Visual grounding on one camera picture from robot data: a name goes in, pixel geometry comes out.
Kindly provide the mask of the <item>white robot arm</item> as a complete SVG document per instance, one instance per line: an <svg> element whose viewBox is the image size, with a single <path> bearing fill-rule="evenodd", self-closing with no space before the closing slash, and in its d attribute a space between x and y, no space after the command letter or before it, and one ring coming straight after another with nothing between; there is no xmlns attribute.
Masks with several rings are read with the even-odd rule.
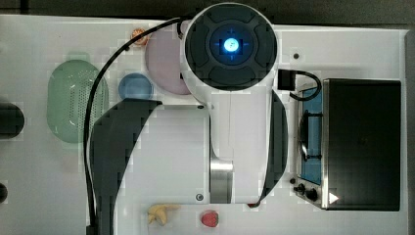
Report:
<svg viewBox="0 0 415 235"><path fill-rule="evenodd" d="M255 208L282 177L288 125L269 20L239 3L202 10L183 33L180 66L193 104L125 99L95 123L88 235L147 235L176 205Z"/></svg>

